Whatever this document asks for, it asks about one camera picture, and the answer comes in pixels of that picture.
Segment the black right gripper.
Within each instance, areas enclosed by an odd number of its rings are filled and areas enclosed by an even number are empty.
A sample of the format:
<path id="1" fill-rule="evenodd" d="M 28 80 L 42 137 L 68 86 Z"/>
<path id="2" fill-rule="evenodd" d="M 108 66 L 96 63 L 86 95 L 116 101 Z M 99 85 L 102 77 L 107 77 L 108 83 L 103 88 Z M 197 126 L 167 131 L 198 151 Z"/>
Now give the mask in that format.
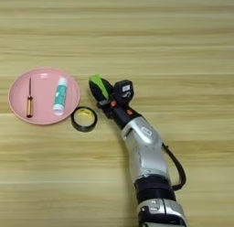
<path id="1" fill-rule="evenodd" d="M 101 83 L 102 86 L 93 81 L 89 81 L 90 91 L 98 102 L 97 106 L 102 109 L 108 119 L 112 119 L 120 129 L 123 129 L 133 119 L 140 116 L 130 106 L 120 105 L 116 100 L 107 100 L 112 97 L 113 86 L 103 78 L 101 78 Z"/>

